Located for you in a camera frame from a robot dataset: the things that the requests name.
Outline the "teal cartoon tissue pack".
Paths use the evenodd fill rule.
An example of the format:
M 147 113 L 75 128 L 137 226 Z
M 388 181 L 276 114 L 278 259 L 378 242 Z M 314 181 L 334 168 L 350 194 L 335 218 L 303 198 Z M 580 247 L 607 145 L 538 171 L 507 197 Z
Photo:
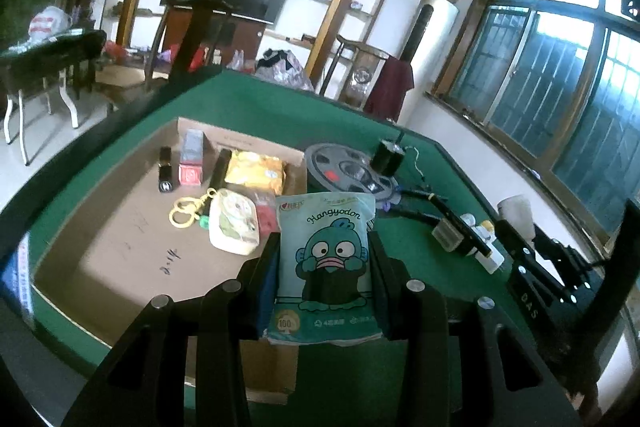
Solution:
M 382 336 L 374 317 L 368 225 L 375 198 L 356 192 L 280 196 L 278 288 L 270 343 L 352 346 Z

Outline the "cream round-dial compact case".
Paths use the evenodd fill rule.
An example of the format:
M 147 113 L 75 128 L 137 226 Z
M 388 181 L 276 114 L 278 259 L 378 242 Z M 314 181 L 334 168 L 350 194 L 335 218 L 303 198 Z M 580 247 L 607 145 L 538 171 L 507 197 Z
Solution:
M 208 237 L 209 243 L 220 251 L 250 255 L 260 243 L 254 202 L 228 188 L 215 191 L 209 206 Z

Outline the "clear red-label bottle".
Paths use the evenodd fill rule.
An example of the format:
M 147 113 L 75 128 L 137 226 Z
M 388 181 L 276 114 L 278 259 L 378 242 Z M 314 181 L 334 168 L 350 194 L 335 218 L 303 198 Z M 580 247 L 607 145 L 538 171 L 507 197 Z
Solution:
M 276 196 L 271 192 L 257 191 L 254 193 L 253 199 L 260 236 L 268 237 L 271 233 L 279 232 Z

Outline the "black stick gold ends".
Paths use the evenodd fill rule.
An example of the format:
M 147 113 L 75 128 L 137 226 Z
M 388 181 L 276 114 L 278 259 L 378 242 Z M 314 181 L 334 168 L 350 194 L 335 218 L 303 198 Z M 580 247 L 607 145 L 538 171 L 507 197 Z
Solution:
M 491 243 L 494 232 L 479 225 L 471 213 L 457 215 L 454 210 L 438 196 L 432 194 L 428 201 L 442 214 L 442 219 L 434 228 L 432 235 L 447 253 L 457 253 L 463 257 L 481 255 L 491 256 Z

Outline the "yellow ring keychain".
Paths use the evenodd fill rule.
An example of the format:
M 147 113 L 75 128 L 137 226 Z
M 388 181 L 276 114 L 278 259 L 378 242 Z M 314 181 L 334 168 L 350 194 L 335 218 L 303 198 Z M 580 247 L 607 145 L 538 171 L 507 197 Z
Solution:
M 200 197 L 181 197 L 174 202 L 168 213 L 169 223 L 176 229 L 192 227 L 203 216 L 203 209 L 216 195 L 214 188 L 209 188 Z

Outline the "white pill bottle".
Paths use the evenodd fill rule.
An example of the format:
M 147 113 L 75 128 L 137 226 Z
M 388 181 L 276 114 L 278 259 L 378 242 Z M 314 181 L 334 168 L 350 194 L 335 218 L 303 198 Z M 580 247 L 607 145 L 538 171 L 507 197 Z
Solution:
M 501 219 L 510 223 L 522 239 L 532 243 L 536 236 L 532 207 L 525 195 L 514 195 L 498 202 L 498 213 Z

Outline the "yellow foil packet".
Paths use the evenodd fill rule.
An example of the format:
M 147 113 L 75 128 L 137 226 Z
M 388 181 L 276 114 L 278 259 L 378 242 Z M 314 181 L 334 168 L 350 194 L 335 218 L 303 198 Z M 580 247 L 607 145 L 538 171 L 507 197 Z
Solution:
M 281 195 L 285 182 L 285 163 L 277 157 L 234 150 L 224 182 Z

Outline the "black pen green band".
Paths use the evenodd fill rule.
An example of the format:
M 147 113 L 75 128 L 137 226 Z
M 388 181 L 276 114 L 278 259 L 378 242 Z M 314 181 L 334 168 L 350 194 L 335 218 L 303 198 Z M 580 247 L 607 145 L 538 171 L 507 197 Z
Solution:
M 229 162 L 231 160 L 232 150 L 228 148 L 222 148 L 215 162 L 214 170 L 212 176 L 209 179 L 209 184 L 207 187 L 207 198 L 204 202 L 204 205 L 200 210 L 198 210 L 198 215 L 200 216 L 200 221 L 198 221 L 198 225 L 203 229 L 208 229 L 208 220 L 209 220 L 209 209 L 210 205 L 213 202 L 214 192 L 219 190 L 221 187 L 224 187 L 224 179 L 226 179 L 226 173 L 228 170 Z

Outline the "black gold lipstick box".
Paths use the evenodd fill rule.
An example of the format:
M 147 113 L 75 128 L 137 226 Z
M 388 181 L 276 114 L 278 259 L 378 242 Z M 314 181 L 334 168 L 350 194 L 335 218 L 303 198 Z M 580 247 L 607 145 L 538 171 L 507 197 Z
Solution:
M 169 193 L 174 189 L 172 182 L 172 166 L 171 166 L 171 148 L 163 146 L 158 154 L 158 191 L 160 193 Z

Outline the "silver red-ended carton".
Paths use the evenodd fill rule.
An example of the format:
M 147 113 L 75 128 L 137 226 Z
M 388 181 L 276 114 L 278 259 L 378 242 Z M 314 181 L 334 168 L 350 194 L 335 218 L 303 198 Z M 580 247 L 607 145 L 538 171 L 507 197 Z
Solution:
M 178 178 L 181 185 L 198 186 L 203 182 L 204 132 L 189 129 L 180 150 Z

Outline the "white medicine box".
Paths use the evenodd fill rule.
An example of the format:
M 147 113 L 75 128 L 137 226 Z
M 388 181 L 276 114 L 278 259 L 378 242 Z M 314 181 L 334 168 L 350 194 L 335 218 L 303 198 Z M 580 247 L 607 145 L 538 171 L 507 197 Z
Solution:
M 432 235 L 447 253 L 466 257 L 472 254 L 471 232 L 472 229 L 463 221 L 452 223 L 442 218 L 433 229 Z

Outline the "black pen purple band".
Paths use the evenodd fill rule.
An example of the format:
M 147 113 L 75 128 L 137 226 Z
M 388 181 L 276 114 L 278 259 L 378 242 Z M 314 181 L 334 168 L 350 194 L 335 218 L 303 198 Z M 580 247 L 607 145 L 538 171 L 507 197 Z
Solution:
M 403 205 L 392 205 L 390 202 L 382 202 L 376 206 L 376 211 L 380 217 L 385 218 L 405 218 L 419 221 L 434 227 L 442 220 L 442 217 L 419 210 L 414 210 Z

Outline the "black pen blue band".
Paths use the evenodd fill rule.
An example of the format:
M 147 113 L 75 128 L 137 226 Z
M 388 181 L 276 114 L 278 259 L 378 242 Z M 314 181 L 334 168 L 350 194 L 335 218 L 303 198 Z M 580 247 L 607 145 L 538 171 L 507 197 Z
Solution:
M 402 188 L 399 191 L 399 194 L 402 197 L 412 197 L 416 199 L 422 200 L 441 200 L 442 202 L 447 202 L 447 197 L 438 196 L 433 192 L 427 192 L 422 190 L 416 190 L 415 188 Z

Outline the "plastic bag pile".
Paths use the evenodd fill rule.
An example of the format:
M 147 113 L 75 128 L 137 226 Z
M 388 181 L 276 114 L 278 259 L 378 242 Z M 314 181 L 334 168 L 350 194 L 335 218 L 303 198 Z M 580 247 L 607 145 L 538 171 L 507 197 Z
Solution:
M 254 75 L 283 87 L 302 91 L 314 90 L 302 64 L 289 50 L 268 49 L 257 61 Z

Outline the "white standing air conditioner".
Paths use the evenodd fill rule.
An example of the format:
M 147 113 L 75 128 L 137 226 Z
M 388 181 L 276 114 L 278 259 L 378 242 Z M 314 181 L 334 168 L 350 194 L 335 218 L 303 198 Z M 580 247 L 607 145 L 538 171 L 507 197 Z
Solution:
M 421 0 L 399 60 L 411 66 L 414 87 L 406 93 L 398 124 L 405 126 L 436 76 L 436 63 L 449 38 L 459 9 L 449 0 Z

